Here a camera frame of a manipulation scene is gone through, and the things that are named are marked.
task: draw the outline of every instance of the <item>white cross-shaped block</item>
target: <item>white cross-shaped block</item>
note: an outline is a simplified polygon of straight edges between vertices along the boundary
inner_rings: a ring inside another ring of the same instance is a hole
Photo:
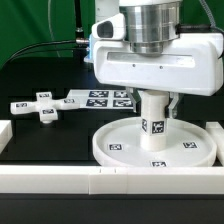
[[[35,102],[17,102],[11,103],[12,114],[28,114],[39,112],[40,121],[50,123],[58,120],[57,110],[72,110],[80,108],[77,98],[65,98],[61,100],[52,100],[51,92],[36,93]]]

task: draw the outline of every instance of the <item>green screen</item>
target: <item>green screen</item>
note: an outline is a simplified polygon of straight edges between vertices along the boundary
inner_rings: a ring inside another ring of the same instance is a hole
[[[223,0],[207,0],[217,25],[224,28]],[[36,43],[52,40],[49,31],[48,0],[1,0],[0,1],[0,66],[15,51]],[[94,0],[81,0],[85,36],[94,23]],[[208,18],[198,0],[183,0],[183,23],[208,23]],[[51,0],[51,27],[55,40],[75,39],[75,15],[73,0]],[[71,57],[71,52],[60,52]],[[35,56],[57,56],[54,53],[38,53]]]

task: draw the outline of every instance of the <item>white cylindrical post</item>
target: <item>white cylindrical post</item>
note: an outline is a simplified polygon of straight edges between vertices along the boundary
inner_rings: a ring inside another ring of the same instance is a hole
[[[165,107],[169,93],[147,90],[142,95],[142,129],[140,146],[147,151],[161,151],[166,147]]]

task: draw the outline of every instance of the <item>round white tray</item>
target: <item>round white tray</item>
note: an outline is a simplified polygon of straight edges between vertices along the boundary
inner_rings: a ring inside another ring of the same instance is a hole
[[[217,145],[202,128],[168,119],[166,149],[150,152],[140,147],[141,118],[127,118],[100,128],[93,137],[93,154],[102,166],[190,167],[212,166]]]

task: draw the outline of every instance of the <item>white plastic piece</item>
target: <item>white plastic piece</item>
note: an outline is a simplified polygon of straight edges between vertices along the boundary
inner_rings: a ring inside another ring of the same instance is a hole
[[[0,121],[0,154],[12,138],[11,121]]]
[[[158,57],[134,54],[128,42],[98,41],[94,70],[104,84],[210,96],[223,84],[222,49],[217,33],[181,34]]]
[[[0,166],[0,193],[88,194],[91,167]]]
[[[77,98],[65,98],[52,100],[51,92],[36,93],[36,102],[17,102],[11,103],[12,114],[27,114],[39,112],[40,121],[50,123],[58,120],[57,110],[72,110],[80,108]]]
[[[0,182],[0,193],[224,195],[224,168],[4,165]]]
[[[127,169],[99,167],[89,176],[89,194],[126,194]]]
[[[79,100],[80,108],[87,109],[133,109],[125,90],[70,90],[67,98]]]
[[[211,135],[217,144],[217,157],[224,166],[224,130],[218,122],[208,122],[206,131]]]
[[[105,22],[111,22],[113,26],[113,37],[112,38],[101,38],[98,36],[97,28],[100,24]],[[126,25],[124,15],[119,13],[109,19],[103,20],[92,26],[92,35],[96,39],[110,39],[110,40],[123,40],[126,35]]]
[[[223,194],[224,169],[130,168],[127,194]]]
[[[122,7],[129,6],[143,6],[143,5],[159,5],[159,4],[167,4],[171,2],[182,2],[182,0],[120,0],[119,5]]]
[[[168,119],[166,149],[146,151],[140,147],[141,118],[127,118],[100,128],[93,137],[98,163],[110,167],[212,166],[217,145],[209,134],[193,124]]]
[[[147,90],[142,94],[140,146],[146,151],[161,151],[166,148],[167,119],[164,111],[168,103],[167,92]]]

